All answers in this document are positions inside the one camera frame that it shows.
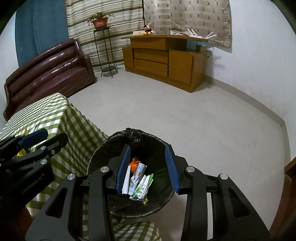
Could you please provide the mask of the Mickey Mouse plush toy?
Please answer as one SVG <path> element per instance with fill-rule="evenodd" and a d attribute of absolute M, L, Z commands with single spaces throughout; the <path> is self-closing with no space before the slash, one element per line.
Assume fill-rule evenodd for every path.
<path fill-rule="evenodd" d="M 144 25 L 144 32 L 146 35 L 150 35 L 154 32 L 154 26 Z"/>

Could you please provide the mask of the white green paper package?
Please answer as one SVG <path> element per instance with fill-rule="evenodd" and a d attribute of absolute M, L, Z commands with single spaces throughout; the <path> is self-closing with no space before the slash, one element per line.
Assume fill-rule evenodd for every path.
<path fill-rule="evenodd" d="M 147 193 L 149 187 L 151 186 L 153 180 L 154 174 L 150 174 L 148 176 L 144 175 L 140 180 L 139 184 L 137 185 L 134 193 L 130 196 L 130 199 L 142 201 L 145 203 L 147 201 Z"/>

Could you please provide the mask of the black lined wicker trash bin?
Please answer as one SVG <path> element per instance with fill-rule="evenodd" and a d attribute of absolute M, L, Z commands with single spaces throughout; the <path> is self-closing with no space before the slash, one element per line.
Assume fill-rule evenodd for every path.
<path fill-rule="evenodd" d="M 92 155 L 87 174 L 103 166 L 114 171 L 109 209 L 122 218 L 142 218 L 160 211 L 175 193 L 165 150 L 168 143 L 134 128 L 115 132 Z"/>

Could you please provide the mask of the orange wrapper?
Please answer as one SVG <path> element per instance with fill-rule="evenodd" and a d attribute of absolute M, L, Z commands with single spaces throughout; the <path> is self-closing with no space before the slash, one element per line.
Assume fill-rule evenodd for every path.
<path fill-rule="evenodd" d="M 134 174 L 135 171 L 138 168 L 138 165 L 141 163 L 141 161 L 138 158 L 133 158 L 132 161 L 129 163 L 130 166 L 130 173 Z"/>

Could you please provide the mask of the black metal plant stand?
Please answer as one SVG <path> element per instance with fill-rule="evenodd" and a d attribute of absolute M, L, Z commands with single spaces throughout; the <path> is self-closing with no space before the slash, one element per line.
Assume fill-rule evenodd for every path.
<path fill-rule="evenodd" d="M 117 70 L 117 67 L 115 65 L 115 61 L 114 61 L 114 54 L 113 54 L 113 50 L 112 50 L 112 43 L 111 43 L 111 36 L 110 36 L 110 27 L 100 27 L 96 30 L 93 30 L 93 37 L 94 37 L 94 41 L 95 41 L 95 47 L 96 47 L 96 52 L 97 52 L 97 57 L 98 57 L 98 61 L 99 61 L 99 67 L 101 70 L 101 76 L 103 76 L 104 73 L 109 73 L 109 75 L 113 78 L 113 72 Z M 99 47 L 98 47 L 98 41 L 99 39 L 97 39 L 96 34 L 102 32 L 103 37 L 102 40 L 104 42 L 104 53 L 102 53 L 102 55 L 105 55 L 107 58 L 107 63 L 103 64 L 101 62 L 100 56 L 101 54 L 99 54 Z"/>

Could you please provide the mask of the brown wooden door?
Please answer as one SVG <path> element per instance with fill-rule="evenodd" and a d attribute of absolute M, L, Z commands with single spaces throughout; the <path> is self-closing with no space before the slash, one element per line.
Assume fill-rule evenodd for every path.
<path fill-rule="evenodd" d="M 270 228 L 271 240 L 295 240 L 295 158 L 284 169 L 280 204 Z"/>

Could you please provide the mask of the white paper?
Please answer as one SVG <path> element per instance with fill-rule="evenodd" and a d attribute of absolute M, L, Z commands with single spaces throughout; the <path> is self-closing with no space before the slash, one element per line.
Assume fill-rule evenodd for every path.
<path fill-rule="evenodd" d="M 128 165 L 125 175 L 125 180 L 122 187 L 122 194 L 126 195 L 129 193 L 129 186 L 130 186 L 130 170 L 131 166 Z"/>

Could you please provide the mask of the yellow snack wrapper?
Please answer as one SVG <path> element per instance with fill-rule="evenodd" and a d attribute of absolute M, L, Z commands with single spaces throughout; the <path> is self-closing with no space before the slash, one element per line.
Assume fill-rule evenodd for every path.
<path fill-rule="evenodd" d="M 24 136 L 27 136 L 29 134 L 27 128 L 23 129 L 23 131 L 16 137 L 24 137 Z M 22 149 L 20 149 L 18 151 L 18 153 L 16 154 L 16 157 L 22 157 L 22 156 L 25 156 L 26 154 L 28 154 L 30 152 L 30 149 L 29 148 L 25 148 L 24 144 L 23 144 L 23 139 L 21 139 L 19 141 L 19 145 L 22 147 Z"/>

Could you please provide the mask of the striped green curtain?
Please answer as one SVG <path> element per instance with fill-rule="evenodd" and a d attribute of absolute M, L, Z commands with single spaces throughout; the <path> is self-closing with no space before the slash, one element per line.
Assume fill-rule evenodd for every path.
<path fill-rule="evenodd" d="M 123 65 L 122 48 L 144 26 L 142 1 L 66 1 L 70 38 L 90 57 L 94 73 Z"/>

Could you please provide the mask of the green checkered tablecloth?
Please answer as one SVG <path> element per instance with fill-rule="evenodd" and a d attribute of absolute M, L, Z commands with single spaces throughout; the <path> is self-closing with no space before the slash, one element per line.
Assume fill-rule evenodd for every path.
<path fill-rule="evenodd" d="M 59 93 L 45 97 L 14 114 L 1 130 L 1 139 L 19 136 L 25 131 L 33 133 L 42 128 L 48 131 L 49 138 L 66 133 L 68 144 L 52 157 L 55 180 L 27 204 L 32 217 L 37 216 L 68 174 L 86 175 L 93 153 L 107 139 L 100 128 Z"/>

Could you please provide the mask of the beige patterned curtain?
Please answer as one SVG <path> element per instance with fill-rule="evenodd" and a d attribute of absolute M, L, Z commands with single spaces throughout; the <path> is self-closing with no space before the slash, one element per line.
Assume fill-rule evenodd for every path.
<path fill-rule="evenodd" d="M 198 36 L 215 35 L 214 45 L 232 47 L 230 1 L 144 1 L 144 19 L 157 34 L 192 29 Z"/>

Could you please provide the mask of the tissue box on cabinet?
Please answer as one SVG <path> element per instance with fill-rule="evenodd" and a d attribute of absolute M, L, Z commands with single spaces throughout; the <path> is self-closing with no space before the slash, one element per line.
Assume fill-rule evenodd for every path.
<path fill-rule="evenodd" d="M 133 35 L 134 35 L 134 36 L 144 36 L 144 35 L 147 35 L 147 32 L 144 31 L 144 30 L 133 31 Z"/>

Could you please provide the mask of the blue curtain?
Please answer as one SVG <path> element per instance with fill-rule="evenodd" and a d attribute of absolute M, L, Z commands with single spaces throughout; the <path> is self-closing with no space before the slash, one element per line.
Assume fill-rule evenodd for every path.
<path fill-rule="evenodd" d="M 64 0 L 25 1 L 16 11 L 18 65 L 69 39 Z"/>

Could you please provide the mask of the wooden TV cabinet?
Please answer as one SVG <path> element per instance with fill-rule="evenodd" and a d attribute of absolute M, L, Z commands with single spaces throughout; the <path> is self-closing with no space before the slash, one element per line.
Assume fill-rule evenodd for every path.
<path fill-rule="evenodd" d="M 208 40 L 180 35 L 128 37 L 123 47 L 125 70 L 169 84 L 189 93 L 204 81 Z"/>

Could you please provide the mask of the potted plant terracotta pot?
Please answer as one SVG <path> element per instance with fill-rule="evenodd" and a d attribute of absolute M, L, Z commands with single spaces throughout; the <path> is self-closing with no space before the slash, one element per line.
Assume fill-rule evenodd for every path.
<path fill-rule="evenodd" d="M 92 24 L 93 27 L 98 30 L 107 27 L 108 19 L 114 17 L 115 15 L 112 13 L 96 12 L 87 19 L 87 22 L 88 24 Z"/>

